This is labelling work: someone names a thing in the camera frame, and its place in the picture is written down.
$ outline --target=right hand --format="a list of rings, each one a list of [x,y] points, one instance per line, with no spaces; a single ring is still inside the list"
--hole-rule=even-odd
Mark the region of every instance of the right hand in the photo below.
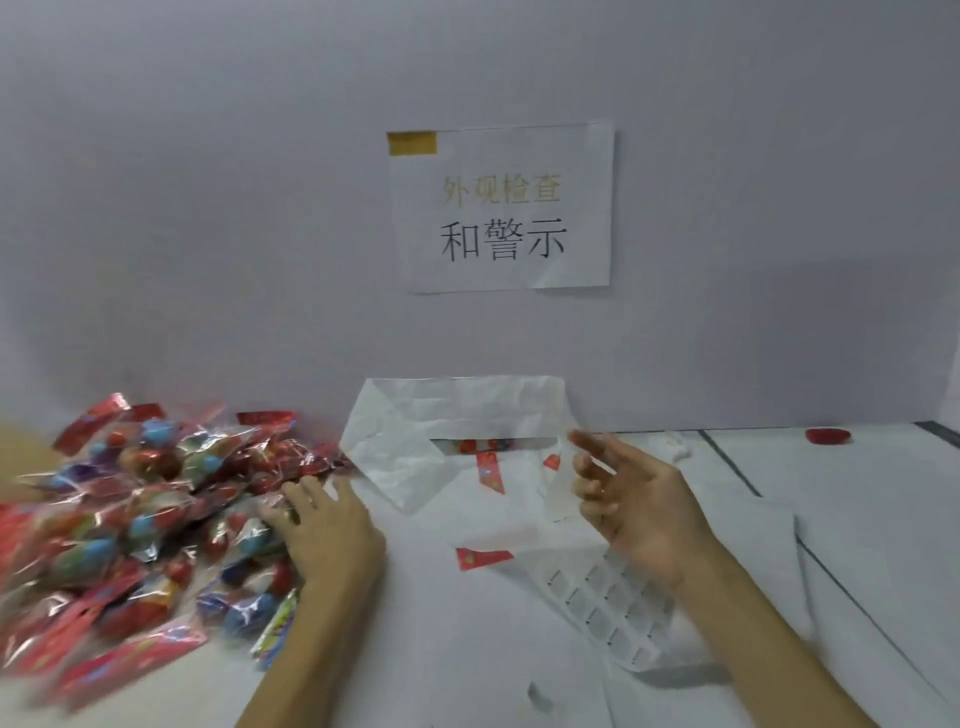
[[[677,468],[610,434],[598,438],[571,430],[567,439],[589,453],[573,459],[580,476],[573,485],[583,501],[580,512],[616,553],[675,594],[699,562],[722,550]]]

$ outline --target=pile of candy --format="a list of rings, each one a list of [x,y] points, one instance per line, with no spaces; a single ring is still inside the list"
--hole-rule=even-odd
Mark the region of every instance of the pile of candy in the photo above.
[[[349,463],[292,437],[293,413],[211,425],[221,410],[200,424],[113,395],[58,438],[56,473],[21,478],[44,502],[0,505],[0,672],[44,675],[43,702],[76,708],[214,629],[262,632],[253,654],[272,661],[299,578],[258,506]]]

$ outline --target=finger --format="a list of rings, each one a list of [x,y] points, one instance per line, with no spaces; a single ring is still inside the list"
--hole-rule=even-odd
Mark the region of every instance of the finger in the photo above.
[[[305,516],[310,511],[314,510],[313,502],[310,500],[310,496],[307,492],[299,485],[299,483],[291,483],[289,480],[283,484],[281,489],[283,491],[284,497],[290,501],[290,505],[294,507],[299,516]]]
[[[578,452],[573,456],[573,470],[587,480],[599,480],[605,485],[613,477],[612,474],[597,465],[596,461],[585,452]]]
[[[593,505],[597,505],[597,503],[585,500],[580,504],[580,513],[583,515],[587,523],[597,529],[601,536],[607,539],[607,541],[612,542],[613,538],[616,536],[617,529],[619,528],[619,522],[617,518],[615,516],[597,514],[595,509],[590,507]]]
[[[324,482],[313,475],[302,477],[300,486],[310,496],[314,508],[320,509],[333,502],[333,498],[324,490]]]
[[[578,448],[586,450],[598,460],[603,460],[607,465],[616,468],[619,462],[617,456],[610,452],[607,444],[596,435],[591,435],[582,429],[571,429],[566,433],[566,439]]]
[[[611,452],[617,460],[638,465],[650,475],[664,475],[673,470],[673,466],[669,463],[664,463],[662,460],[654,457],[649,452],[644,452],[640,448],[627,445],[609,432],[603,436],[603,441],[606,444],[607,452]]]
[[[284,541],[293,534],[296,526],[290,521],[286,509],[282,506],[271,508],[266,505],[261,505],[257,511],[260,514],[260,519],[276,531]]]
[[[588,521],[612,516],[619,509],[619,503],[606,503],[602,500],[585,500],[580,504],[580,515]]]
[[[333,489],[337,492],[337,502],[359,503],[360,505],[363,505],[363,501],[353,490],[353,486],[348,477],[337,475],[335,478],[333,478]]]
[[[580,500],[597,500],[603,497],[603,485],[599,480],[578,477],[573,481],[573,495]]]

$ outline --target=chinese characters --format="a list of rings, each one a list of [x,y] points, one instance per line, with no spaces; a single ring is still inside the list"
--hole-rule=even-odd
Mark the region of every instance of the chinese characters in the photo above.
[[[558,203],[560,201],[560,175],[544,172],[535,175],[533,183],[521,174],[505,174],[503,178],[487,175],[473,180],[473,189],[464,184],[461,177],[444,179],[444,202],[464,206],[470,198],[481,204],[523,205],[525,203]]]
[[[552,220],[534,220],[528,231],[522,230],[523,226],[524,223],[516,222],[514,218],[491,218],[489,223],[484,224],[484,257],[487,256],[488,247],[492,260],[516,260],[517,252],[523,250],[526,250],[527,255],[539,255],[543,258],[565,251],[564,240],[558,235],[566,233],[567,229],[563,227],[563,220],[559,217]],[[451,263],[458,259],[467,260],[471,256],[480,257],[480,226],[463,225],[457,221],[442,226],[442,230],[443,255],[449,255]]]

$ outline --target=left hand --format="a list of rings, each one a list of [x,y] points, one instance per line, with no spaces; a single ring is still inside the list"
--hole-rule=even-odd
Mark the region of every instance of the left hand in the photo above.
[[[387,542],[345,477],[334,477],[334,500],[316,477],[284,483],[283,494],[297,510],[299,524],[282,505],[261,509],[261,518],[286,542],[307,589],[366,591],[383,569]]]

